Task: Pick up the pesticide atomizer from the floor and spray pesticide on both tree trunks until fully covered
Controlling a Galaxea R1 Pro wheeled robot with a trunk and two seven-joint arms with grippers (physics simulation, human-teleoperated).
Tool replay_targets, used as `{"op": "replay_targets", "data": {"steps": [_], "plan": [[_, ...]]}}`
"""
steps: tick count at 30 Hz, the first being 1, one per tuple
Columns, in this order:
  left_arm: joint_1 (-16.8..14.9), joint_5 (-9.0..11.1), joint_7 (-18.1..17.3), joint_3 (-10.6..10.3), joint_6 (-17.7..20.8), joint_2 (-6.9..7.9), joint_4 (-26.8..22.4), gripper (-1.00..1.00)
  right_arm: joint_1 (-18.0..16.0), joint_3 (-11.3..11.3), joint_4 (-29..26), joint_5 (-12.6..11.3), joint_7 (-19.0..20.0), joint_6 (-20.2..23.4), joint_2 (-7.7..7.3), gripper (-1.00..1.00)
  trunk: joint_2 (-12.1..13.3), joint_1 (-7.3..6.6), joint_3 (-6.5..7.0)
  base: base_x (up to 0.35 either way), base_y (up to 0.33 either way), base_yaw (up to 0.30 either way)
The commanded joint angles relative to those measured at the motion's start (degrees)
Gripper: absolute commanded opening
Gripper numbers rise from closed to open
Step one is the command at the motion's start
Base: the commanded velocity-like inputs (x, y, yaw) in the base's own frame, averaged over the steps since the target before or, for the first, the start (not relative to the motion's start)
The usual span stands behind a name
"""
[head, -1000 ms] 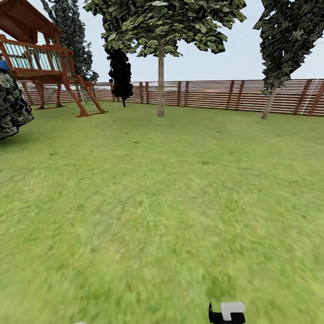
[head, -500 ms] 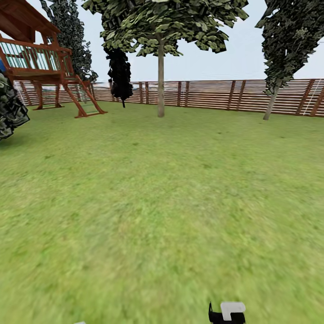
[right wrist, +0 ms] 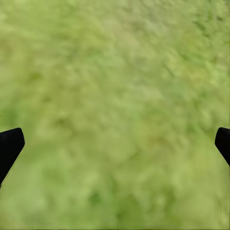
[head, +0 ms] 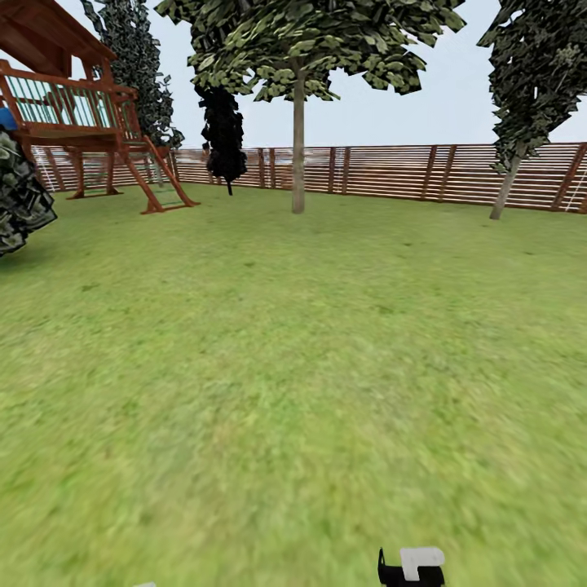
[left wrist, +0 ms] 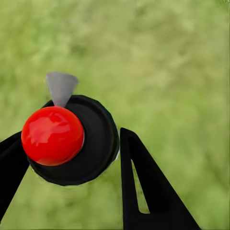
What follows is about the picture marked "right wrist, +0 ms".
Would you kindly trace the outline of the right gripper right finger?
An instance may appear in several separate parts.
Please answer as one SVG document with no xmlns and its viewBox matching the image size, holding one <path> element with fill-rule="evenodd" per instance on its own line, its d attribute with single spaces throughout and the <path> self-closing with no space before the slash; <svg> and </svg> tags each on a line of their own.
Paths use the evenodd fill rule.
<svg viewBox="0 0 230 230">
<path fill-rule="evenodd" d="M 230 166 L 230 129 L 223 127 L 218 129 L 215 145 Z"/>
</svg>

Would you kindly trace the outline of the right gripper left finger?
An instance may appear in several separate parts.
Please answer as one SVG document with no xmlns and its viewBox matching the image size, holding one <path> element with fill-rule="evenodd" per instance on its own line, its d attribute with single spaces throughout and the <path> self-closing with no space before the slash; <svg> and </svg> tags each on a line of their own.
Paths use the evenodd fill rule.
<svg viewBox="0 0 230 230">
<path fill-rule="evenodd" d="M 25 146 L 20 127 L 0 133 L 0 185 Z"/>
</svg>

